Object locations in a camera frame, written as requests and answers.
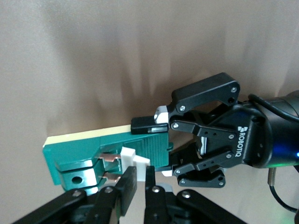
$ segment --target bolt head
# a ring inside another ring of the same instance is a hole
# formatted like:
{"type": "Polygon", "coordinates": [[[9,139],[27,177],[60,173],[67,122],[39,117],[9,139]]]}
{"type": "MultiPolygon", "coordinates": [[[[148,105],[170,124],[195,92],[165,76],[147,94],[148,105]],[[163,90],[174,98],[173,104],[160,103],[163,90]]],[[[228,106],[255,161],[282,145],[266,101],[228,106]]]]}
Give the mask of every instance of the bolt head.
{"type": "Polygon", "coordinates": [[[172,125],[172,127],[173,127],[173,128],[178,128],[178,123],[174,123],[174,124],[172,125]]]}
{"type": "Polygon", "coordinates": [[[73,197],[78,197],[81,195],[81,192],[78,190],[75,190],[75,192],[72,194],[73,197]]]}
{"type": "Polygon", "coordinates": [[[182,192],[182,196],[184,197],[184,198],[190,198],[191,197],[191,195],[189,194],[189,192],[188,191],[183,191],[182,192]]]}
{"type": "Polygon", "coordinates": [[[179,110],[180,111],[185,111],[186,107],[184,105],[180,106],[179,110]]]}
{"type": "Polygon", "coordinates": [[[151,190],[152,190],[153,192],[155,192],[155,193],[160,192],[160,188],[157,187],[157,186],[154,186],[151,190]]]}
{"type": "Polygon", "coordinates": [[[237,92],[237,90],[238,90],[237,87],[233,87],[230,91],[231,92],[237,92]]]}
{"type": "Polygon", "coordinates": [[[106,187],[105,188],[105,193],[107,193],[107,194],[109,194],[109,193],[111,193],[113,191],[113,188],[111,188],[111,187],[106,187]]]}

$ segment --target white plastic clip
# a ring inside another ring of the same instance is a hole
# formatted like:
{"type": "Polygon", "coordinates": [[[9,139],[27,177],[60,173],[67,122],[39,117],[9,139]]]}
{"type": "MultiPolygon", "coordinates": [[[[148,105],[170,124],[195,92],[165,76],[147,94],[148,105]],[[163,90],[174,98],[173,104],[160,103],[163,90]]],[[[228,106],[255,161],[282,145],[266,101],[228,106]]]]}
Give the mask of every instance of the white plastic clip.
{"type": "Polygon", "coordinates": [[[135,149],[122,147],[121,149],[121,168],[122,173],[129,166],[137,168],[137,181],[145,181],[146,167],[150,166],[150,159],[136,155],[135,149]]]}

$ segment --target green connector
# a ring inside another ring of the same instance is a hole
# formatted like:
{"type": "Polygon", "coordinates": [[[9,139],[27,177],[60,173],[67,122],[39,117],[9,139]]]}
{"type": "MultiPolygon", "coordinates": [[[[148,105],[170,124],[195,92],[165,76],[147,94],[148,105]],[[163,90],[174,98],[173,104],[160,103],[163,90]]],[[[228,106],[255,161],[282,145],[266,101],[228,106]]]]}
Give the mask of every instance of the green connector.
{"type": "Polygon", "coordinates": [[[43,153],[55,185],[65,190],[84,188],[92,194],[105,183],[105,172],[122,174],[121,159],[99,158],[102,153],[120,154],[122,147],[133,148],[136,155],[150,159],[151,165],[163,167],[168,165],[173,145],[168,133],[132,135],[128,125],[49,137],[43,153]]]}

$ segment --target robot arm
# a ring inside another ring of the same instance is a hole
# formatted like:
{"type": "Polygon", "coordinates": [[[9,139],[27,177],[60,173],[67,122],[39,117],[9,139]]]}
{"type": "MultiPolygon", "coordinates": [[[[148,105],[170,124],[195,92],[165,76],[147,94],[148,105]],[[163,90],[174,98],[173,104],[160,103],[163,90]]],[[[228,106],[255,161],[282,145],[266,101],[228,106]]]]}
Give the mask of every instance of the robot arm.
{"type": "MultiPolygon", "coordinates": [[[[72,189],[13,224],[119,224],[136,192],[136,167],[128,167],[115,186],[87,196],[72,189]]],[[[177,195],[171,186],[156,185],[155,167],[146,168],[145,224],[245,224],[238,217],[198,192],[184,189],[177,195]]]]}
{"type": "Polygon", "coordinates": [[[172,92],[172,102],[155,116],[134,118],[131,132],[172,130],[192,133],[194,142],[170,152],[167,168],[185,187],[223,187],[222,168],[299,165],[299,91],[264,101],[250,95],[237,101],[239,84],[220,73],[172,92]],[[220,101],[209,113],[194,110],[220,101]]]}

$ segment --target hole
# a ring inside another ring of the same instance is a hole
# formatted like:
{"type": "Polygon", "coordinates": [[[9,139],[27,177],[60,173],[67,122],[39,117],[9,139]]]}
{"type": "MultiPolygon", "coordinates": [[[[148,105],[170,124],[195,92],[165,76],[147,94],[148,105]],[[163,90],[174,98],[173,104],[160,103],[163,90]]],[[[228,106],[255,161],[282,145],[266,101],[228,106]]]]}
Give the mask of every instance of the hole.
{"type": "Polygon", "coordinates": [[[82,178],[79,177],[79,176],[76,176],[76,177],[74,177],[71,181],[72,181],[74,184],[80,184],[80,183],[82,183],[82,178]]]}
{"type": "Polygon", "coordinates": [[[259,126],[263,126],[265,123],[265,118],[263,118],[263,117],[254,117],[251,120],[253,123],[255,123],[256,125],[259,125],[259,126]]]}
{"type": "Polygon", "coordinates": [[[232,97],[228,99],[228,102],[229,102],[230,104],[232,104],[234,101],[235,101],[235,99],[232,98],[232,97]]]}

